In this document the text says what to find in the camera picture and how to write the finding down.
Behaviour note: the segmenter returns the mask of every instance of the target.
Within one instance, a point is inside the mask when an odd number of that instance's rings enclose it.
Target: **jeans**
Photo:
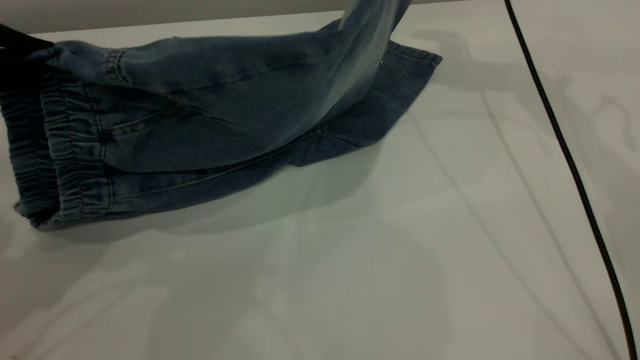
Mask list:
[[[389,41],[409,2],[350,1],[310,33],[26,55],[0,90],[15,209],[39,230],[132,217],[374,144],[441,60]]]

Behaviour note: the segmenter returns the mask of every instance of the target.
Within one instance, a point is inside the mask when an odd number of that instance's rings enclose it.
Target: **elastic waistband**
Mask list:
[[[100,217],[111,204],[88,84],[49,68],[0,92],[20,201],[39,230]]]

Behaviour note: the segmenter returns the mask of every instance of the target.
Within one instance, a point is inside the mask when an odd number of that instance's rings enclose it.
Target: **black cable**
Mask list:
[[[637,351],[636,351],[636,341],[634,339],[633,329],[631,328],[631,320],[629,318],[629,313],[627,312],[627,304],[625,303],[625,298],[622,295],[620,282],[618,282],[618,276],[616,275],[616,271],[613,268],[613,263],[611,262],[609,251],[607,250],[607,246],[604,242],[604,239],[602,238],[602,233],[600,232],[600,228],[598,227],[596,216],[593,214],[593,210],[591,209],[591,203],[589,201],[589,197],[587,196],[587,191],[585,190],[584,184],[582,183],[582,178],[580,177],[578,168],[575,166],[573,156],[569,151],[569,146],[567,146],[566,141],[564,140],[564,136],[562,134],[562,131],[560,130],[560,125],[558,124],[558,121],[556,119],[556,114],[551,108],[551,103],[549,102],[547,93],[545,92],[545,88],[542,86],[542,82],[540,81],[538,71],[536,70],[536,67],[533,65],[533,60],[531,59],[531,53],[529,52],[527,43],[525,42],[524,36],[522,35],[522,30],[520,30],[520,25],[518,25],[518,20],[516,19],[516,15],[513,12],[511,0],[504,0],[504,4],[507,7],[507,12],[509,13],[509,18],[511,19],[513,30],[515,31],[516,36],[518,37],[518,42],[520,43],[520,47],[522,48],[522,53],[524,54],[524,57],[527,60],[527,65],[529,66],[529,72],[531,72],[531,77],[533,78],[534,83],[536,83],[536,88],[538,89],[540,99],[542,100],[542,103],[545,106],[545,110],[547,111],[547,116],[549,117],[551,126],[554,128],[554,133],[556,134],[556,138],[558,140],[558,143],[560,144],[560,148],[562,148],[562,152],[564,154],[566,163],[567,165],[569,165],[569,169],[571,170],[571,175],[573,176],[573,181],[575,181],[575,186],[578,189],[578,194],[580,195],[580,200],[582,201],[582,206],[584,207],[584,212],[587,214],[587,219],[589,219],[591,232],[593,232],[593,237],[595,238],[596,243],[598,244],[598,249],[600,249],[600,255],[602,256],[602,261],[604,262],[604,266],[607,269],[607,274],[609,275],[609,280],[611,281],[611,287],[613,288],[613,292],[616,296],[616,302],[618,303],[618,310],[620,310],[622,326],[625,330],[625,336],[627,337],[627,349],[629,351],[629,359],[638,360]]]

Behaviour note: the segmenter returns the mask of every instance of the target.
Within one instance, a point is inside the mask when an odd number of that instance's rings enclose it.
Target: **white surface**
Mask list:
[[[414,0],[432,3],[447,0]],[[2,0],[0,23],[26,33],[344,9],[347,0]]]
[[[640,342],[640,2],[515,4],[593,202]]]

